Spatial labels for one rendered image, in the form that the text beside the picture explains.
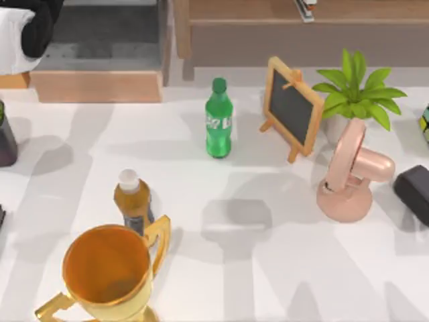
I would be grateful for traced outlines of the grey pierced drawer inside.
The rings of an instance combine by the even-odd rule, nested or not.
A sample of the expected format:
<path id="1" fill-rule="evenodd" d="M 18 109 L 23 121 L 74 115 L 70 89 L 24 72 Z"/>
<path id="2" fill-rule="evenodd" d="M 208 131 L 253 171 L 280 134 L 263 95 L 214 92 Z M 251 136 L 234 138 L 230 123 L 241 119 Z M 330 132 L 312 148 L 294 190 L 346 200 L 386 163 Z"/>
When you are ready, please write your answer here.
<path id="1" fill-rule="evenodd" d="M 33 71 L 159 71 L 164 87 L 170 47 L 168 0 L 66 0 Z"/>

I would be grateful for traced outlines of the green bottle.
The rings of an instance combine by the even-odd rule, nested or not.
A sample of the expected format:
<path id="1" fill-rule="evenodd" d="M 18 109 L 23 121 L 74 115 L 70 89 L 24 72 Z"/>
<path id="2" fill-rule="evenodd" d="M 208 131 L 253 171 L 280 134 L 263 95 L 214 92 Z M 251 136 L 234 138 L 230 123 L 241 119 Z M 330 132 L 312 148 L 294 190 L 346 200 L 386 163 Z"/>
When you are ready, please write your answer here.
<path id="1" fill-rule="evenodd" d="M 227 94 L 227 82 L 212 81 L 212 94 L 205 105 L 206 151 L 213 158 L 225 158 L 231 151 L 233 104 Z"/>

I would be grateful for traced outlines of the grey stapler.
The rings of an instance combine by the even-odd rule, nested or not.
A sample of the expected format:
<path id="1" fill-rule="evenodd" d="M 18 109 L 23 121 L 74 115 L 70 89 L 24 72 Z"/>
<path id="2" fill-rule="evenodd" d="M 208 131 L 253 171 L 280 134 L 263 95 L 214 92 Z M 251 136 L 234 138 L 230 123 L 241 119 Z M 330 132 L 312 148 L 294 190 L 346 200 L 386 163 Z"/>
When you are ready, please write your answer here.
<path id="1" fill-rule="evenodd" d="M 296 7 L 301 15 L 304 23 L 311 23 L 314 21 L 312 11 L 317 5 L 317 0 L 294 0 Z"/>

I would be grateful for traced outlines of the gold trophy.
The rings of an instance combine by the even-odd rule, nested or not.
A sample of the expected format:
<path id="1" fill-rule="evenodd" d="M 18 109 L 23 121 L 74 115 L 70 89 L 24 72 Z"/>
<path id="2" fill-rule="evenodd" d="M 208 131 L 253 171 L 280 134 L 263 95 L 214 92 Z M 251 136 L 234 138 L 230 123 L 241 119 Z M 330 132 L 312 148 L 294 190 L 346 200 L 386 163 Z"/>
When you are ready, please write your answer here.
<path id="1" fill-rule="evenodd" d="M 160 322 L 148 305 L 153 280 L 171 236 L 170 218 L 161 216 L 139 235 L 123 225 L 101 225 L 78 236 L 62 263 L 68 290 L 35 311 L 40 322 L 79 304 L 92 318 L 81 322 Z"/>

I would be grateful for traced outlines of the multicoloured cube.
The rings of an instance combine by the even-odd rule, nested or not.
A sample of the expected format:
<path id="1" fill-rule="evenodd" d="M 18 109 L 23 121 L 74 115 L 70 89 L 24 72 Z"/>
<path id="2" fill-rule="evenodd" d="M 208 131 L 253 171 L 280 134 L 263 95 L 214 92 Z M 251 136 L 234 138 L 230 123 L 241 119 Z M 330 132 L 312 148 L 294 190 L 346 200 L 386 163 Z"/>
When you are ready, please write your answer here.
<path id="1" fill-rule="evenodd" d="M 422 135 L 424 136 L 424 139 L 429 144 L 429 104 L 423 111 L 418 123 L 422 131 Z"/>

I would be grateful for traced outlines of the wooden framed blackboard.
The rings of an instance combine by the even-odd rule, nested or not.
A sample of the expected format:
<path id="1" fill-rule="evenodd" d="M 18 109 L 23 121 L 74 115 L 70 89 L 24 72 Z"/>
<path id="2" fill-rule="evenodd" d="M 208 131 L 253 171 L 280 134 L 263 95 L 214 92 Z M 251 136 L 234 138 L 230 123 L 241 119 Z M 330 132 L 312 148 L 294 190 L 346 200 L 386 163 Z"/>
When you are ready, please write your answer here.
<path id="1" fill-rule="evenodd" d="M 259 130 L 274 128 L 290 145 L 288 162 L 312 153 L 322 119 L 324 100 L 277 56 L 268 60 L 263 98 L 265 122 Z"/>

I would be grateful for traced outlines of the amber bottle with white cap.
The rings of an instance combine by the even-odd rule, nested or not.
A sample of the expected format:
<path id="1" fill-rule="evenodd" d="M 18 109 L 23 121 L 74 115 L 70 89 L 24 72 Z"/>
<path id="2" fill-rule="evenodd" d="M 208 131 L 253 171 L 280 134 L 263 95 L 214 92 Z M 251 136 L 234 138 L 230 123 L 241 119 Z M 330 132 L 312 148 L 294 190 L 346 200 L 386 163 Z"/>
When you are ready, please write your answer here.
<path id="1" fill-rule="evenodd" d="M 138 177 L 136 171 L 122 170 L 113 198 L 123 215 L 124 225 L 143 236 L 144 229 L 155 221 L 147 183 Z"/>

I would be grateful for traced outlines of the wooden cupboard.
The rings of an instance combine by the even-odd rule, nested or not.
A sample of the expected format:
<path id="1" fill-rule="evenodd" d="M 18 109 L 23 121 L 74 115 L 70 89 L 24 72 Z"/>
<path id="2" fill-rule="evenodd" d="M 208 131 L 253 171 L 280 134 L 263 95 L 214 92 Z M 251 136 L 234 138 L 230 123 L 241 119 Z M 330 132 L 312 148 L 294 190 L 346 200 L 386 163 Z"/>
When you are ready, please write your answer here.
<path id="1" fill-rule="evenodd" d="M 30 84 L 30 73 L 0 75 L 0 89 L 27 89 Z"/>

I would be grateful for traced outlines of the green plant in white pot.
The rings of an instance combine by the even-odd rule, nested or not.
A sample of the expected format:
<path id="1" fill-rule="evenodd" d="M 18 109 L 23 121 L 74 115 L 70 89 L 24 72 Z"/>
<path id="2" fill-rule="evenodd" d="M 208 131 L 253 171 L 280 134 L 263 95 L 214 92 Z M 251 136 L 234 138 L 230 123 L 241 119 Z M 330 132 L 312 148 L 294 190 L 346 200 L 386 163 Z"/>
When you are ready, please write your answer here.
<path id="1" fill-rule="evenodd" d="M 367 64 L 360 51 L 350 53 L 343 49 L 342 68 L 319 69 L 317 73 L 326 80 L 312 89 L 328 96 L 324 101 L 324 119 L 341 115 L 347 119 L 374 119 L 389 131 L 391 123 L 388 112 L 401 115 L 396 99 L 406 97 L 400 89 L 387 87 L 386 78 L 391 68 L 378 68 L 366 76 Z"/>

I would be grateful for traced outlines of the wooden open shelf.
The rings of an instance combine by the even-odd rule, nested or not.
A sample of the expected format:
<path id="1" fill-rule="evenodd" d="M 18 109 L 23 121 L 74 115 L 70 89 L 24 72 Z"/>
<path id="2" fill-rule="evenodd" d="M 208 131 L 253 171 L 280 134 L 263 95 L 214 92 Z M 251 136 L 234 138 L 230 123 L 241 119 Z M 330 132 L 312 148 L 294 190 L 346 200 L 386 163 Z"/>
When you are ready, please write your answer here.
<path id="1" fill-rule="evenodd" d="M 298 66 L 332 66 L 342 48 L 373 65 L 424 65 L 429 0 L 171 0 L 182 77 L 194 69 L 263 65 L 278 55 Z"/>

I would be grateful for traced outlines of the pink desk fan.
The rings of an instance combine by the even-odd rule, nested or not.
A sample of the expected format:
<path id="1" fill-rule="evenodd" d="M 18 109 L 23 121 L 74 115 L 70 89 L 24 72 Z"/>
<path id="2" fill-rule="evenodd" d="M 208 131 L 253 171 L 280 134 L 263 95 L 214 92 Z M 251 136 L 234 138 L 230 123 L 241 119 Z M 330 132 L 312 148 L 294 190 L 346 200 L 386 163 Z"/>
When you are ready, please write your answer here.
<path id="1" fill-rule="evenodd" d="M 330 219 L 341 223 L 364 218 L 372 205 L 371 182 L 387 182 L 395 172 L 388 156 L 364 148 L 366 125 L 353 118 L 345 127 L 320 182 L 316 202 Z"/>

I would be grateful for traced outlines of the pale wooden drawer front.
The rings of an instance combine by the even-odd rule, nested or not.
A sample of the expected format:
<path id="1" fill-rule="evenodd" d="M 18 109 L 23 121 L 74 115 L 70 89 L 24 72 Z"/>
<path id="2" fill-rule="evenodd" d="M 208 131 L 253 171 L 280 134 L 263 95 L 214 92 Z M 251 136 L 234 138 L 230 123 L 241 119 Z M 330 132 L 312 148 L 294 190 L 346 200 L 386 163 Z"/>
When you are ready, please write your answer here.
<path id="1" fill-rule="evenodd" d="M 30 73 L 43 103 L 159 103 L 159 71 L 41 70 Z"/>

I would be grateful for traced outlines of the black rounded box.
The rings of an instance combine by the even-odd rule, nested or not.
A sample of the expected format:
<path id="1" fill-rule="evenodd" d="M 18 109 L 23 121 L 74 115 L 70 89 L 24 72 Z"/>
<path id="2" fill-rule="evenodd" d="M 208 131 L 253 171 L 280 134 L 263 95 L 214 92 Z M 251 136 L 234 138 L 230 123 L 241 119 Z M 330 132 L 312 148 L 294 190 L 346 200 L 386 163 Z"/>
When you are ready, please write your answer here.
<path id="1" fill-rule="evenodd" d="M 429 227 L 429 169 L 416 165 L 400 173 L 393 183 L 393 190 L 416 218 Z"/>

